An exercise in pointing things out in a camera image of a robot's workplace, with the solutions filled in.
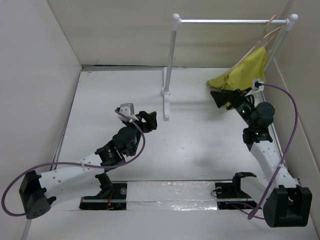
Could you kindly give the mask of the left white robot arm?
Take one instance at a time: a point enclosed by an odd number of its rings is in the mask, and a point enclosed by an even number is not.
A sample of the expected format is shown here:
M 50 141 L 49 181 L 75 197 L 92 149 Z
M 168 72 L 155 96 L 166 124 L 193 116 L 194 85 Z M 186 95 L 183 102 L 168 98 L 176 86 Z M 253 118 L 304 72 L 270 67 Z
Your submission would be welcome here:
M 46 214 L 52 207 L 81 197 L 108 199 L 113 185 L 107 173 L 137 159 L 145 144 L 145 134 L 157 129 L 157 113 L 140 111 L 130 116 L 118 107 L 115 112 L 124 127 L 104 146 L 78 162 L 56 170 L 23 175 L 19 194 L 28 220 Z

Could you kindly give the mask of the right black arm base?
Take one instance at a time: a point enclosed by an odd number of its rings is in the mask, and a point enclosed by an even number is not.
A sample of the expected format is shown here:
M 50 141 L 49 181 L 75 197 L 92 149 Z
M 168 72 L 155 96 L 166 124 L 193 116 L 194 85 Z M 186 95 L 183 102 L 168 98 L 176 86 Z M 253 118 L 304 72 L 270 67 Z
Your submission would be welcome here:
M 256 207 L 257 203 L 241 190 L 242 178 L 257 176 L 252 172 L 237 172 L 232 180 L 218 181 L 211 196 L 216 198 L 218 210 L 250 210 Z

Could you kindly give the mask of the yellow-green trousers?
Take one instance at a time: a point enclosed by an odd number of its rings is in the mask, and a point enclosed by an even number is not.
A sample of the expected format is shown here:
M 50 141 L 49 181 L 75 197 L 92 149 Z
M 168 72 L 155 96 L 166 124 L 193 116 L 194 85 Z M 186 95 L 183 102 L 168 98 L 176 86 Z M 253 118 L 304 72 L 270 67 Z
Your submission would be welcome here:
M 229 69 L 220 76 L 208 80 L 206 84 L 216 89 L 234 91 L 251 88 L 255 79 L 262 79 L 265 82 L 266 58 L 266 48 L 261 46 L 244 58 L 234 69 Z

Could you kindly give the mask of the wooden clothes hanger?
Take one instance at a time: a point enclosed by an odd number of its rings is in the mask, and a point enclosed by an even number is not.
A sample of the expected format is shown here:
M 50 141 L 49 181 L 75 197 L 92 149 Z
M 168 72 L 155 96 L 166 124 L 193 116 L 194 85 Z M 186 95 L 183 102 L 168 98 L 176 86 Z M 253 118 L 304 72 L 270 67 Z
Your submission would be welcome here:
M 236 66 L 238 66 L 243 60 L 244 58 L 246 58 L 249 54 L 251 54 L 253 51 L 257 50 L 260 47 L 265 47 L 266 45 L 269 44 L 270 40 L 274 37 L 274 34 L 277 33 L 281 28 L 277 27 L 273 30 L 269 30 L 269 26 L 271 24 L 271 22 L 273 20 L 276 19 L 276 15 L 273 15 L 267 22 L 267 24 L 265 25 L 263 31 L 262 31 L 262 36 L 260 37 L 260 39 L 255 43 L 255 45 L 248 50 L 248 52 L 234 65 L 232 66 L 230 69 L 233 70 Z

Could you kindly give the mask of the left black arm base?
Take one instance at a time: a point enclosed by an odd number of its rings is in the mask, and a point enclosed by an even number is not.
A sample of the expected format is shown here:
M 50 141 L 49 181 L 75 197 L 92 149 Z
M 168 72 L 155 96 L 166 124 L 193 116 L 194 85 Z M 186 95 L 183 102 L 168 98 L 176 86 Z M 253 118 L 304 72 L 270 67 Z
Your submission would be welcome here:
M 84 211 L 124 211 L 127 209 L 127 181 L 111 181 L 107 173 L 96 174 L 99 192 L 80 199 L 79 209 Z

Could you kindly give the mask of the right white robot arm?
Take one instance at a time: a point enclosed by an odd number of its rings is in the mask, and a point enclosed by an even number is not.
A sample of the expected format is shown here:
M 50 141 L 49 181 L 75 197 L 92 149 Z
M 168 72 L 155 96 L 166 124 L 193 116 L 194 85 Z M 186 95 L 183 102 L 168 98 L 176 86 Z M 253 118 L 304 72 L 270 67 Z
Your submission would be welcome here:
M 308 224 L 312 193 L 293 178 L 281 156 L 274 150 L 269 126 L 274 121 L 275 109 L 268 102 L 255 104 L 251 88 L 245 90 L 212 90 L 218 108 L 236 110 L 247 127 L 242 138 L 249 152 L 257 160 L 264 177 L 252 172 L 237 172 L 231 182 L 217 182 L 213 193 L 218 206 L 235 209 L 235 199 L 248 200 L 241 205 L 262 210 L 263 218 L 271 228 L 305 227 Z

